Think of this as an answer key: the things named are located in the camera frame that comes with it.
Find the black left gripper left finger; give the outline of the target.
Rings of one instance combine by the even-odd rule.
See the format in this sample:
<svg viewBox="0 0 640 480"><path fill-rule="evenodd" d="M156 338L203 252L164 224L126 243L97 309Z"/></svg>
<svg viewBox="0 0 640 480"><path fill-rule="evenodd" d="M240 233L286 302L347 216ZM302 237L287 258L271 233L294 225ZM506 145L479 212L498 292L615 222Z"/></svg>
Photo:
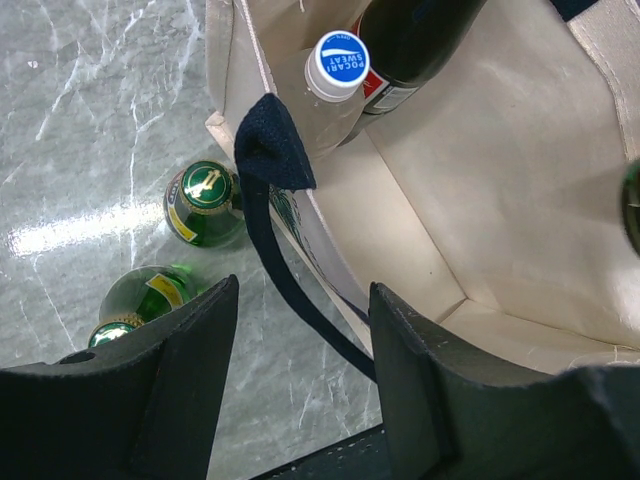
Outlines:
<svg viewBox="0 0 640 480"><path fill-rule="evenodd" d="M1 373L5 479L203 479L238 320L229 276L114 341Z"/></svg>

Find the beige canvas tote bag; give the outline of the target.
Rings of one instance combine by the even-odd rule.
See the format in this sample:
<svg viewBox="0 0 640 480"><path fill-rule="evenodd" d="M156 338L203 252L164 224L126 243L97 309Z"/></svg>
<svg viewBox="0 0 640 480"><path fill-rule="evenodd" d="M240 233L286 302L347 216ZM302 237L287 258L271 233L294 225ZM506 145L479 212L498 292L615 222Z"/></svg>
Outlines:
<svg viewBox="0 0 640 480"><path fill-rule="evenodd" d="M276 229L369 344L368 289L512 363L639 363L639 255L620 194L639 158L639 5L490 1L441 72L306 165L272 70L362 1L210 1L207 127L235 160L250 238L304 318Z"/></svg>

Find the large cola bottle red cap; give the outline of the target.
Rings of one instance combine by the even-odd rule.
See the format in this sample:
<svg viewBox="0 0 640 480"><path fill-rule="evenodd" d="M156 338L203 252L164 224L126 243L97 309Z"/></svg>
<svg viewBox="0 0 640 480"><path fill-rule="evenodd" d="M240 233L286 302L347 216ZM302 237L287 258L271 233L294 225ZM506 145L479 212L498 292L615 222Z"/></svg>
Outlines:
<svg viewBox="0 0 640 480"><path fill-rule="evenodd" d="M435 77L457 50L485 0L376 0L352 27L367 46L365 105L345 144Z"/></svg>

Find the green glass bottle labelled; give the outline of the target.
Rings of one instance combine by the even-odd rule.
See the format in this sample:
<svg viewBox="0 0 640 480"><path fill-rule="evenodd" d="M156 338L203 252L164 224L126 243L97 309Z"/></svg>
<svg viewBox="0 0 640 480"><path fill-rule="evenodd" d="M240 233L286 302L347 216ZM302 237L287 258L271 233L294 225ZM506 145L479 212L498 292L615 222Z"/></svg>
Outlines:
<svg viewBox="0 0 640 480"><path fill-rule="evenodd" d="M87 346L116 340L184 306L196 295L197 284L184 268L150 265L131 270L104 297Z"/></svg>

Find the clear plastic bottle blue cap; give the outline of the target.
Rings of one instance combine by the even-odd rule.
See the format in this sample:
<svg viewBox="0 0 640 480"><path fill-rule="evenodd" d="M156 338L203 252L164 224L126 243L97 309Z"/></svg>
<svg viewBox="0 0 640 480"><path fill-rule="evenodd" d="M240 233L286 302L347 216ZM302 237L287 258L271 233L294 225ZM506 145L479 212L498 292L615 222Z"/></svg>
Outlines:
<svg viewBox="0 0 640 480"><path fill-rule="evenodd" d="M329 155L352 131L364 108L370 69L367 47L345 30L326 33L272 70L310 161Z"/></svg>

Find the small cola bottle red cap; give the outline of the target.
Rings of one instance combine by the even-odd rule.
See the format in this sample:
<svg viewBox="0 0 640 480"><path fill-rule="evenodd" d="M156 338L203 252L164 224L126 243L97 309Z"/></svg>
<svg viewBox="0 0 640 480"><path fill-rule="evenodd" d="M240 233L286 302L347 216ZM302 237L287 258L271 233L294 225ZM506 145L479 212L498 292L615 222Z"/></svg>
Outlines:
<svg viewBox="0 0 640 480"><path fill-rule="evenodd" d="M621 184L620 206L622 224L632 249L640 254L640 199L639 199L640 161L631 162Z"/></svg>

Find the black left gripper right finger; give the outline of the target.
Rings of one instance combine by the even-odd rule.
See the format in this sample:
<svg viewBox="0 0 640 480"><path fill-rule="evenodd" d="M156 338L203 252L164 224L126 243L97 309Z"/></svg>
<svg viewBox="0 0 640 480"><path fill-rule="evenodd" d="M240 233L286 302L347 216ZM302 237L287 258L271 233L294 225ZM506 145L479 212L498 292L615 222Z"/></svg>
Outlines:
<svg viewBox="0 0 640 480"><path fill-rule="evenodd" d="M548 375L490 354L370 287L374 366L396 479L635 479L639 370Z"/></svg>

